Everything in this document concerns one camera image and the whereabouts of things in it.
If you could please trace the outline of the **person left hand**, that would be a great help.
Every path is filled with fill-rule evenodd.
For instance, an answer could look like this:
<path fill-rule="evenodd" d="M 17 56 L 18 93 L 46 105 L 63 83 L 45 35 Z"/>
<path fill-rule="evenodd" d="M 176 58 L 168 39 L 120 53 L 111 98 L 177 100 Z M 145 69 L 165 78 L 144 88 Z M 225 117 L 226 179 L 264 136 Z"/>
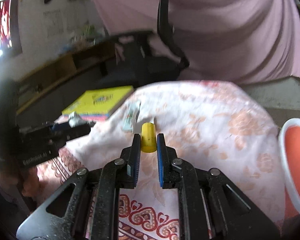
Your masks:
<path fill-rule="evenodd" d="M 39 178 L 38 178 L 38 169 L 36 166 L 23 170 L 22 175 L 22 190 L 21 193 L 24 197 L 35 197 L 40 188 Z"/>

